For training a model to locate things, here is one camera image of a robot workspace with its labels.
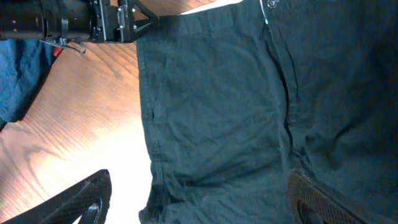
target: red object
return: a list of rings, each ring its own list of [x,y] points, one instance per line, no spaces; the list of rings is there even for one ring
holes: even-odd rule
[[[55,58],[57,58],[61,54],[62,50],[63,49],[59,48],[59,47],[55,47],[54,48],[54,56],[55,56]]]

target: button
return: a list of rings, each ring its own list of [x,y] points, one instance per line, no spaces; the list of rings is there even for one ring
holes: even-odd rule
[[[278,5],[279,0],[268,0],[267,4],[270,9],[275,8]]]

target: dark green pants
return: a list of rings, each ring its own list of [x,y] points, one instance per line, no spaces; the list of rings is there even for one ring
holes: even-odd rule
[[[398,220],[398,2],[245,0],[137,43],[142,223],[293,223],[297,168]]]

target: blue jeans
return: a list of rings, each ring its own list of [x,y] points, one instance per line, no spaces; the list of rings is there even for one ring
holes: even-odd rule
[[[24,117],[49,73],[52,52],[52,46],[37,40],[0,41],[0,120]]]

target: wood grain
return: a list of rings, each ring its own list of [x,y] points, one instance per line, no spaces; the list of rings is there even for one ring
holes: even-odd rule
[[[159,15],[210,0],[142,1]],[[65,50],[27,116],[0,133],[0,222],[100,169],[111,173],[107,223],[139,223],[150,191],[135,44]]]

